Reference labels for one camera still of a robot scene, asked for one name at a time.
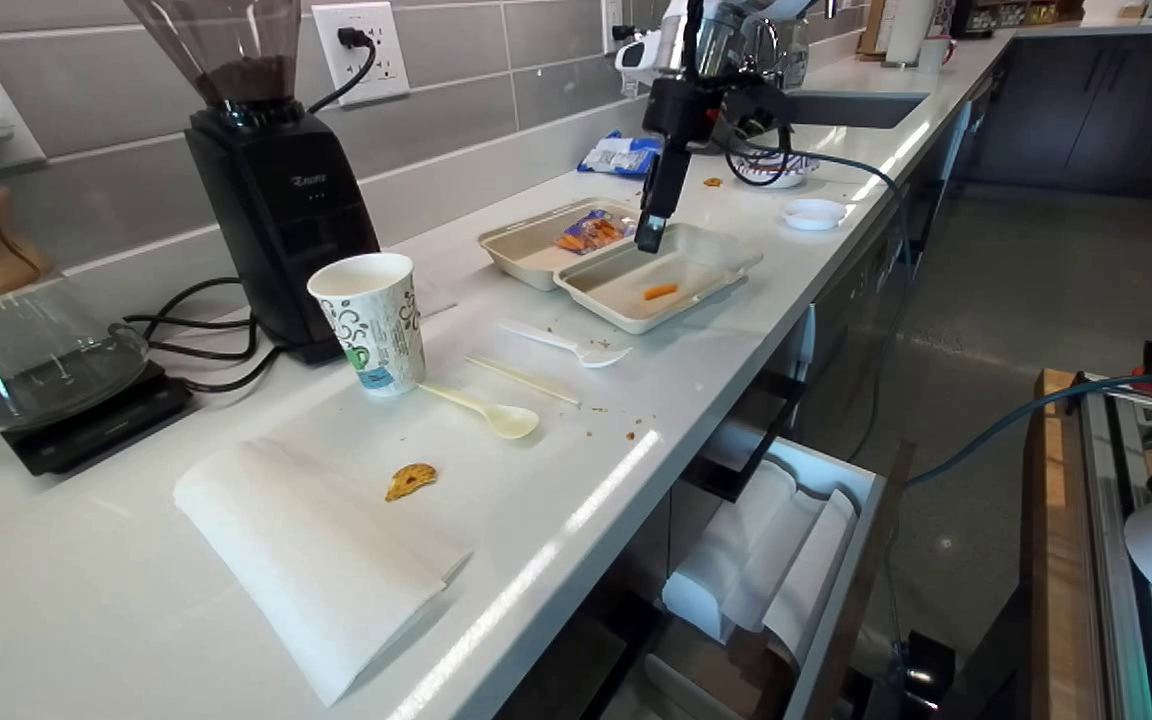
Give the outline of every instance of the white towel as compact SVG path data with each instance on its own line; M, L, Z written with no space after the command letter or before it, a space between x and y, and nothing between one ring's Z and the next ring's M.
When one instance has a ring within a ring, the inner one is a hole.
M353 690L470 556L428 551L428 538L274 441L202 460L182 478L175 509L245 585L324 705Z
M804 656L807 649L807 638L825 607L822 600L848 549L852 525L855 525L852 500L845 491L832 491L813 525L813 538L804 539L799 556L790 565L790 577L773 598L764 626L793 656Z
M762 633L822 509L825 500L799 491L790 469L762 463L735 504L709 521L683 565L665 581L665 607L720 645L732 629Z

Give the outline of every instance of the black coffee grinder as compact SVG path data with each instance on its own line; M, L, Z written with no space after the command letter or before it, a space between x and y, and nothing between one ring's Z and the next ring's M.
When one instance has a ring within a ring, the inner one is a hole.
M305 282L377 234L341 139L294 98L301 0L130 10L209 101L185 139L261 328L305 366L341 355Z

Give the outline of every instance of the small cup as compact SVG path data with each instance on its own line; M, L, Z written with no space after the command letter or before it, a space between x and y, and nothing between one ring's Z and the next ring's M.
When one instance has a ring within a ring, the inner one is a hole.
M406 396L423 378L411 262L398 251L344 257L309 277L363 396Z

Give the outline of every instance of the food crumb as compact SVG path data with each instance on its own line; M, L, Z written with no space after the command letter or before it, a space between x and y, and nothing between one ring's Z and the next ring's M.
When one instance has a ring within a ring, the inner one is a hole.
M411 496L411 491L420 491L420 487L428 487L428 483L435 483L435 479L441 479L441 469L434 469L434 463L406 463L406 469L391 471L391 483L389 483L389 491L386 491L386 504L406 500L406 496Z
M681 284L654 284L654 288L645 288L645 301L661 301L661 296L673 296L673 294L681 294Z

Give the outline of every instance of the white tray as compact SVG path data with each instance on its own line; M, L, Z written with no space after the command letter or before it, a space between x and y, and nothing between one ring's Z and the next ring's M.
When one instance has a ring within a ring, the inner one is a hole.
M562 248L563 234L595 210L609 214L609 222L622 226L624 238L593 251ZM491 230L482 238L482 248L491 257L501 274L532 288L552 288L558 274L584 264L593 257L606 257L611 248L624 248L631 230L638 230L638 214L624 199L587 196L587 199Z
M735 238L673 226L656 257L615 245L558 274L558 284L609 325L648 332L742 284L757 262Z

